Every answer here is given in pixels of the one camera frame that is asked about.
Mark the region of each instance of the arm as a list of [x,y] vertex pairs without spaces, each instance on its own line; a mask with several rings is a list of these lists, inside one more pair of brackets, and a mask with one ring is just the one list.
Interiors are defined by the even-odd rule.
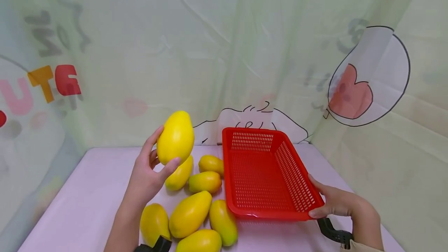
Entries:
[[330,214],[351,217],[354,241],[373,249],[384,250],[380,216],[368,201],[354,193],[321,184],[311,175],[309,178],[326,199],[324,206],[310,211],[310,217],[320,219]]
[[145,205],[129,201],[124,194],[118,208],[104,252],[133,252],[138,246],[140,218]]
[[115,214],[104,252],[133,252],[138,247],[140,218],[146,204],[156,196],[168,176],[179,166],[180,158],[175,158],[160,172],[153,170],[159,160],[157,150],[152,150],[152,147],[162,131],[163,126],[146,140],[135,160],[128,187]]
[[375,208],[361,198],[355,205],[351,217],[354,241],[384,251],[381,237],[381,219]]

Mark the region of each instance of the table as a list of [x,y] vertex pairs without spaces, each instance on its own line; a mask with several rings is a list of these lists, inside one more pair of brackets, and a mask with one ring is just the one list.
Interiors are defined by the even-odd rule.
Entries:
[[[295,149],[316,180],[351,191],[313,145],[298,144]],[[139,151],[140,148],[94,148],[86,152],[19,252],[103,251]],[[195,146],[192,151],[193,173],[199,172],[198,161],[206,154],[222,158],[222,147]],[[163,187],[151,202],[163,205],[169,216],[186,196],[184,190],[171,193]],[[224,191],[214,199],[224,199]],[[350,218],[331,216],[330,219],[336,229],[351,231]],[[204,227],[209,228],[209,223],[206,222]],[[314,220],[299,223],[240,222],[238,229],[238,243],[225,251],[339,251],[339,244],[325,238]],[[382,231],[386,251],[404,252],[385,228]],[[175,247],[173,243],[170,251],[175,251]]]

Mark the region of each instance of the fabric backdrop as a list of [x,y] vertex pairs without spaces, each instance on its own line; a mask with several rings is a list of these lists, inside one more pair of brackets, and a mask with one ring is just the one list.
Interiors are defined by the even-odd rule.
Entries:
[[406,251],[441,251],[442,2],[0,0],[1,250],[87,149],[141,146],[185,110],[197,145],[225,126],[311,140]]

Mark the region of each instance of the red letter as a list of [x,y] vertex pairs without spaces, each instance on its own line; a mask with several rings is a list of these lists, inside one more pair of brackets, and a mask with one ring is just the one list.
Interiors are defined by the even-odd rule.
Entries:
[[39,85],[41,86],[47,103],[50,103],[54,100],[53,94],[51,93],[50,84],[48,83],[48,80],[53,78],[53,72],[51,71],[51,67],[49,65],[29,72],[28,78],[30,79],[31,85],[33,87]]
[[76,78],[68,77],[69,75],[77,75],[76,69],[73,65],[60,64],[56,66],[55,81],[57,90],[63,96],[81,94],[81,88],[79,87],[78,80]]
[[11,113],[23,116],[33,108],[33,97],[25,78],[19,78],[17,82],[23,95],[21,99],[16,96],[8,80],[0,80],[0,92],[3,94]]

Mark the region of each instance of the yellow mango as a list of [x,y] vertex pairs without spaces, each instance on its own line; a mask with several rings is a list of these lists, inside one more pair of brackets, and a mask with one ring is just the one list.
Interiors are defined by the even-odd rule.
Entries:
[[140,219],[140,230],[143,240],[150,247],[154,247],[160,235],[171,239],[168,229],[168,214],[162,205],[153,203],[145,207]]
[[201,191],[181,201],[169,219],[169,230],[175,238],[185,238],[197,231],[207,217],[212,195]]
[[219,252],[221,237],[212,229],[200,229],[179,241],[176,252]]
[[214,171],[201,172],[188,179],[188,187],[192,193],[208,191],[213,194],[221,188],[221,185],[221,176]]
[[224,178],[224,162],[212,155],[204,155],[199,161],[200,172],[216,172]]
[[164,129],[157,140],[159,161],[166,165],[179,157],[182,164],[191,154],[194,132],[190,115],[185,111],[174,112],[165,122]]
[[238,240],[235,216],[223,199],[217,199],[210,206],[210,226],[221,236],[223,246],[232,246]]
[[177,167],[176,171],[168,176],[165,181],[165,187],[170,191],[180,190],[188,181],[193,170],[193,157],[189,155],[183,164]]

